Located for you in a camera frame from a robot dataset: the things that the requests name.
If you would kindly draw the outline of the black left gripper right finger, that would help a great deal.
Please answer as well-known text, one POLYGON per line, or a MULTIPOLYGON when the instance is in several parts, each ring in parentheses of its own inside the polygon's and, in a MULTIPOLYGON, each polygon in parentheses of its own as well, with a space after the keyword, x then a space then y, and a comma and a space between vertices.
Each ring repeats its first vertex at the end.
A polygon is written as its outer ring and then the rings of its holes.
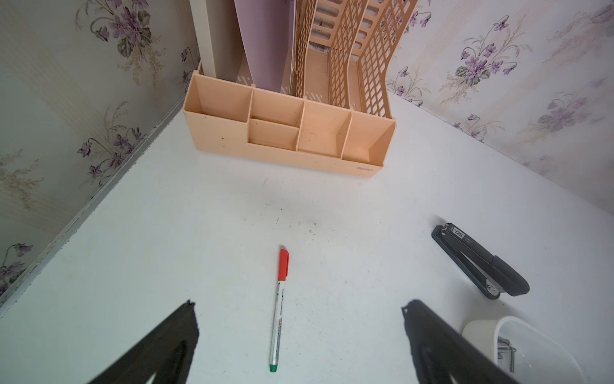
POLYGON ((420 383, 514 383, 420 300, 401 308, 420 383))

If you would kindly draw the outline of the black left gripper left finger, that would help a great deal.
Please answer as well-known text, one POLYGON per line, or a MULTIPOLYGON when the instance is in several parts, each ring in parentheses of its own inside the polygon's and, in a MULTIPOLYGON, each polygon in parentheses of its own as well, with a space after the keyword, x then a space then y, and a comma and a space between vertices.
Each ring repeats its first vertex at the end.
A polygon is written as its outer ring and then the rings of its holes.
POLYGON ((195 303, 180 305, 92 383, 185 383, 198 344, 195 303))

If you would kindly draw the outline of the white plastic storage box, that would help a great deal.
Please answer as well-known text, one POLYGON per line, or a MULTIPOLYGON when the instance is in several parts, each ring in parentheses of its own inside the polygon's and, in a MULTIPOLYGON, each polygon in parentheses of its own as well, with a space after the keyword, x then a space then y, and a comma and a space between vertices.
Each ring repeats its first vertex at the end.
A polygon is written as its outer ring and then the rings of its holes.
POLYGON ((566 349, 519 318, 474 320, 462 336, 491 363, 519 383, 585 383, 566 349))

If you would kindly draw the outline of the black stapler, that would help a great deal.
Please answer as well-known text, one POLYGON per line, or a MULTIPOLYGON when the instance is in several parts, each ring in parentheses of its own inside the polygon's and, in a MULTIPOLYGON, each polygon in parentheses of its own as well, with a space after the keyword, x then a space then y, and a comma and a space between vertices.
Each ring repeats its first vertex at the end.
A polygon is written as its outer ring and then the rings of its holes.
POLYGON ((486 299, 497 300, 502 293, 512 297, 529 293, 524 277, 452 222, 435 226, 432 238, 486 299))

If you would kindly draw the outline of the red capped marker pen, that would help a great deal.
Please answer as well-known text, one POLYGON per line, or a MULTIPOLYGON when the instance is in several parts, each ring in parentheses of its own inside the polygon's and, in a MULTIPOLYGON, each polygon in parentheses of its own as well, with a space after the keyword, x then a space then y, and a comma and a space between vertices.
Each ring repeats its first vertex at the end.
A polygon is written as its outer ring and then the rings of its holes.
POLYGON ((283 324, 283 302, 285 295, 286 279, 289 272, 289 251, 280 246, 278 283, 273 317, 272 339, 270 347, 270 373, 276 373, 279 365, 281 328, 283 324))

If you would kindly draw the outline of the peach plastic desk organizer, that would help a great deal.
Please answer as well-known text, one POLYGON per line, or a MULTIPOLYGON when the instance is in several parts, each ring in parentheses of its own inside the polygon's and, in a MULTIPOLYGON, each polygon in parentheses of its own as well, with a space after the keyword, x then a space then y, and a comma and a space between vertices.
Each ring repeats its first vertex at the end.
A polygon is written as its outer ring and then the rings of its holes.
POLYGON ((203 152, 369 178, 397 123, 386 75, 413 1, 295 1, 281 90, 204 75, 183 112, 203 152))

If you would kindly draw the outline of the beige file folder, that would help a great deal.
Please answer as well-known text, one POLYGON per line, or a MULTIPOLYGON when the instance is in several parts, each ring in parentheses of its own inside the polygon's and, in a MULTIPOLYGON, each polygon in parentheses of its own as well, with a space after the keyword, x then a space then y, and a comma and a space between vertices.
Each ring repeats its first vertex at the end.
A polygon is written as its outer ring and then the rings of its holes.
POLYGON ((235 82, 244 56, 233 0, 190 0, 204 75, 235 82))

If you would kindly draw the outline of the purple folder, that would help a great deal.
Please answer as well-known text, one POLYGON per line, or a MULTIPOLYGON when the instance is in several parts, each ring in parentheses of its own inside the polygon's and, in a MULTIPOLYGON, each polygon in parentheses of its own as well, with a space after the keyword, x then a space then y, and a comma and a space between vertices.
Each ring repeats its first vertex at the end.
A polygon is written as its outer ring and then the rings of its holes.
POLYGON ((235 0, 234 5, 253 82, 261 89, 280 91, 295 1, 235 0))

